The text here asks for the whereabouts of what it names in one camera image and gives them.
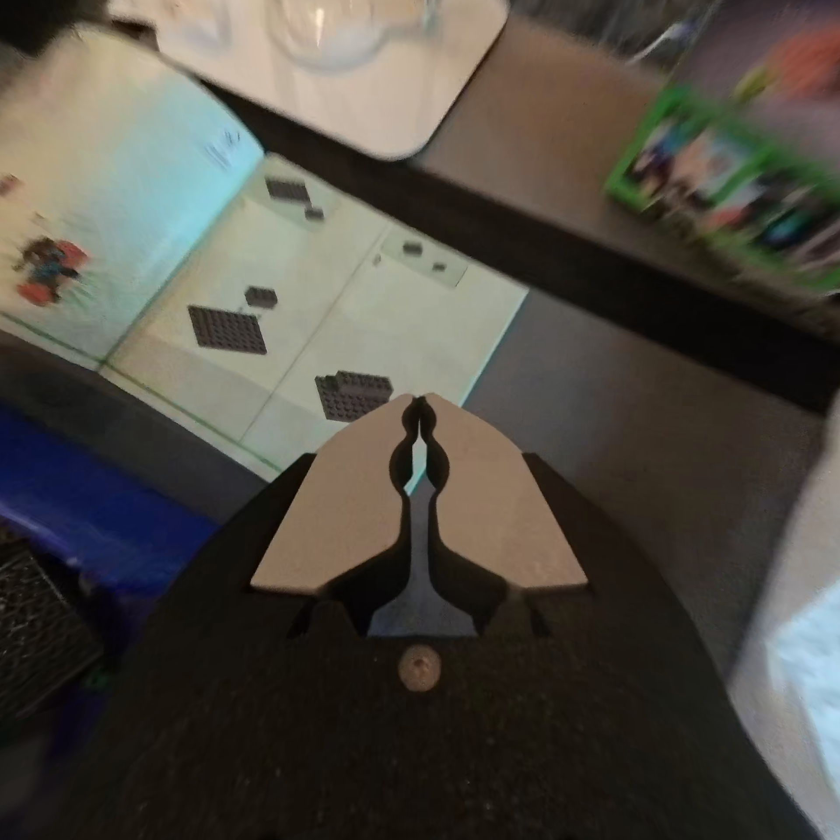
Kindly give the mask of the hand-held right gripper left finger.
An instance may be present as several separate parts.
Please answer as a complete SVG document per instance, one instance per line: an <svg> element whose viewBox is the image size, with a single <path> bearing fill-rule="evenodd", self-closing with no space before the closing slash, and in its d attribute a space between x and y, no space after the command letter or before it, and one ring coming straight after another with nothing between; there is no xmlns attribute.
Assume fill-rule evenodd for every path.
<svg viewBox="0 0 840 840"><path fill-rule="evenodd" d="M323 592L396 545L414 474L416 407L414 395L399 395L319 448L252 588Z"/></svg>

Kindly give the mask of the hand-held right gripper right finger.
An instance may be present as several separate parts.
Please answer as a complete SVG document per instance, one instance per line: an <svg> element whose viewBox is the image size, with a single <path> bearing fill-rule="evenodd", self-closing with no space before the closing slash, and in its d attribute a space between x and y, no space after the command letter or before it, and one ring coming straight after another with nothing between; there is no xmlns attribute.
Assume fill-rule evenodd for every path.
<svg viewBox="0 0 840 840"><path fill-rule="evenodd" d="M427 453L444 457L437 531L445 548L521 592L586 586L587 576L520 448L479 417L428 393Z"/></svg>

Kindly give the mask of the blue plastic bin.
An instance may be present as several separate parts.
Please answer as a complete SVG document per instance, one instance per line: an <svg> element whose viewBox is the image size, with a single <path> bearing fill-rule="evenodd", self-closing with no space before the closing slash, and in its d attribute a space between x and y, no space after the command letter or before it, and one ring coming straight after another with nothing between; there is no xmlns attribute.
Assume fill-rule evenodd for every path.
<svg viewBox="0 0 840 840"><path fill-rule="evenodd" d="M103 656L57 697L50 751L77 751L156 603L216 530L212 520L2 406L2 524L101 639Z"/></svg>

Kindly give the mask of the building instruction booklet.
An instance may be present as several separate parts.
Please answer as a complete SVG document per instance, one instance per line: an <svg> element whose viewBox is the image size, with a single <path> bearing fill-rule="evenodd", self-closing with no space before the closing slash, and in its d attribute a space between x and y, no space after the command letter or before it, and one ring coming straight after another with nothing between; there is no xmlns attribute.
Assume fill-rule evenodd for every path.
<svg viewBox="0 0 840 840"><path fill-rule="evenodd" d="M321 385L462 406L527 288L267 153L206 89L78 26L2 48L2 338L263 479L339 431Z"/></svg>

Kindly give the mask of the white printed paper bag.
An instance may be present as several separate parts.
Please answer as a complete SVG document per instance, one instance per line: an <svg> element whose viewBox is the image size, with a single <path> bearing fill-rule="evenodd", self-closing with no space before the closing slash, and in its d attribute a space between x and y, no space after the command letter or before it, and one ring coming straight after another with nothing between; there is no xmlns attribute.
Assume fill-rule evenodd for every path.
<svg viewBox="0 0 840 840"><path fill-rule="evenodd" d="M839 397L729 680L751 741L821 838L839 838Z"/></svg>

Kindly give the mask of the grey desk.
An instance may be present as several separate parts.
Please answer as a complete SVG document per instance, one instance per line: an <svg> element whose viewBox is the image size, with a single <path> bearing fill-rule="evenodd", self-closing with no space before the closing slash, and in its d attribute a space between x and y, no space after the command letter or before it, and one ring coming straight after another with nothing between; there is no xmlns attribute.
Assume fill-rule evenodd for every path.
<svg viewBox="0 0 840 840"><path fill-rule="evenodd" d="M2 404L223 524L267 480L89 371L2 334ZM729 682L824 416L532 290L466 409L657 564Z"/></svg>

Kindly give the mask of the dark desk with wooden edge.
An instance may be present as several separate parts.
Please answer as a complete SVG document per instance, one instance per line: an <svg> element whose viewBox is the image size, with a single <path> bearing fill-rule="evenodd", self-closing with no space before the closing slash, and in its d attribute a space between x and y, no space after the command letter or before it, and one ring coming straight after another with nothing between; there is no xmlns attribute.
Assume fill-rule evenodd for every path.
<svg viewBox="0 0 840 840"><path fill-rule="evenodd" d="M424 150L374 160L204 87L269 152L552 297L826 415L838 342L608 200L658 92L650 73L512 15Z"/></svg>

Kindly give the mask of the heap of dark grey bricks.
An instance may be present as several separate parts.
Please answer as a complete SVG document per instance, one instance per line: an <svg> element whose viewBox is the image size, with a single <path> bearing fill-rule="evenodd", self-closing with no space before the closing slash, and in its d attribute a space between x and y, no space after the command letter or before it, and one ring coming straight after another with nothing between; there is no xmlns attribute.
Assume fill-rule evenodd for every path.
<svg viewBox="0 0 840 840"><path fill-rule="evenodd" d="M1 722L25 718L103 653L28 541L1 527Z"/></svg>

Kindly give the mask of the green toy set box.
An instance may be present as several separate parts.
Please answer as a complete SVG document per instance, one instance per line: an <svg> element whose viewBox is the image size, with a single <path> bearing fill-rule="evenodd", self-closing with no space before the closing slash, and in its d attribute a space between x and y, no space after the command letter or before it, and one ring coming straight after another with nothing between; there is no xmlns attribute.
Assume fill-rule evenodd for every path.
<svg viewBox="0 0 840 840"><path fill-rule="evenodd" d="M688 87L658 94L604 193L750 280L838 297L838 174Z"/></svg>

